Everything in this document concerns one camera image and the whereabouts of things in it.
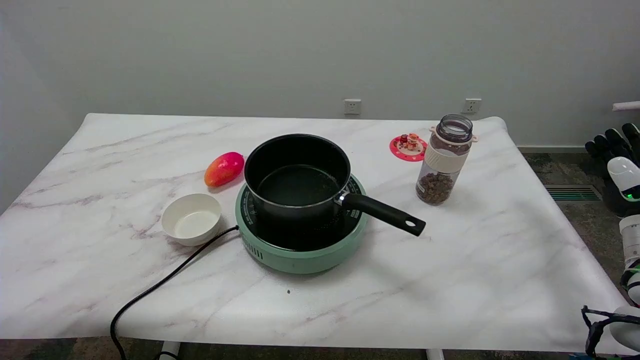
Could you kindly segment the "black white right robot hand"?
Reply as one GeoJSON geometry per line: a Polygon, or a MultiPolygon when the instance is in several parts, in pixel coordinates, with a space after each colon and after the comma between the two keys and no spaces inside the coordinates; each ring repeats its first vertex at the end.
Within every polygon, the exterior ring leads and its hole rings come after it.
{"type": "Polygon", "coordinates": [[[602,201],[618,218],[640,211],[640,132],[633,123],[608,129],[584,145],[602,180],[602,201]]]}

